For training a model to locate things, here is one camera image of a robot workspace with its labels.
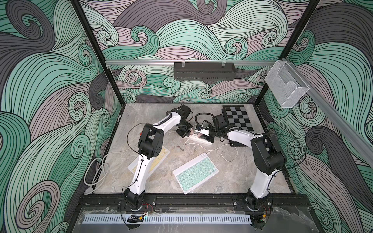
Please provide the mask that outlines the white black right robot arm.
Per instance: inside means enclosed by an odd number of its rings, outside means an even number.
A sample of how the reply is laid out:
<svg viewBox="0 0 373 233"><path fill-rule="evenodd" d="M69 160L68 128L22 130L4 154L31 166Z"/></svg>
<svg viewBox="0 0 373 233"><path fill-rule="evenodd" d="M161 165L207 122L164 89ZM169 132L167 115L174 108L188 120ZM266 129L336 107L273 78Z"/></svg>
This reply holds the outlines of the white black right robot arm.
<svg viewBox="0 0 373 233"><path fill-rule="evenodd" d="M195 121L196 130L209 139L224 138L252 149L257 172L245 200L248 208L253 211L264 206L273 178L287 161L276 137L243 130L225 121L223 115L198 113Z"/></svg>

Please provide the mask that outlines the white power strip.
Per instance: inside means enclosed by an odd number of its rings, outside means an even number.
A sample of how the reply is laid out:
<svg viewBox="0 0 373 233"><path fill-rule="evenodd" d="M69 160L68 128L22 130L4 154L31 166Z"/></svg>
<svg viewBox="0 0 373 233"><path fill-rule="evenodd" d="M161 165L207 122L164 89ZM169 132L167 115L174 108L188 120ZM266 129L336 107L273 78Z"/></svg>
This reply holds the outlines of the white power strip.
<svg viewBox="0 0 373 233"><path fill-rule="evenodd" d="M209 142L204 138L198 137L198 134L193 134L193 135L189 136L187 141L192 142L192 143L199 143L199 144L203 144L203 145L208 145L208 146L211 146L213 144L212 142Z"/></svg>

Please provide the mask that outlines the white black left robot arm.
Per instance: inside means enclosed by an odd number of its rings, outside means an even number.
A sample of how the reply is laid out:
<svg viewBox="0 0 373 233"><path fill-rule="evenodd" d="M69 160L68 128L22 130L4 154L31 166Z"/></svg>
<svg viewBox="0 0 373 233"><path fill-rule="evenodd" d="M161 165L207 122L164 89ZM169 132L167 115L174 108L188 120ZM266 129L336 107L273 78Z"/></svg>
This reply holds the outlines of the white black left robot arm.
<svg viewBox="0 0 373 233"><path fill-rule="evenodd" d="M146 181L150 174L151 164L161 153L164 134L177 127L176 132L182 138L190 134L192 125L187 118L192 113L186 105L174 108L166 113L166 117L157 123L145 123L138 141L138 164L129 186L123 190L124 199L130 208L138 210L142 207Z"/></svg>

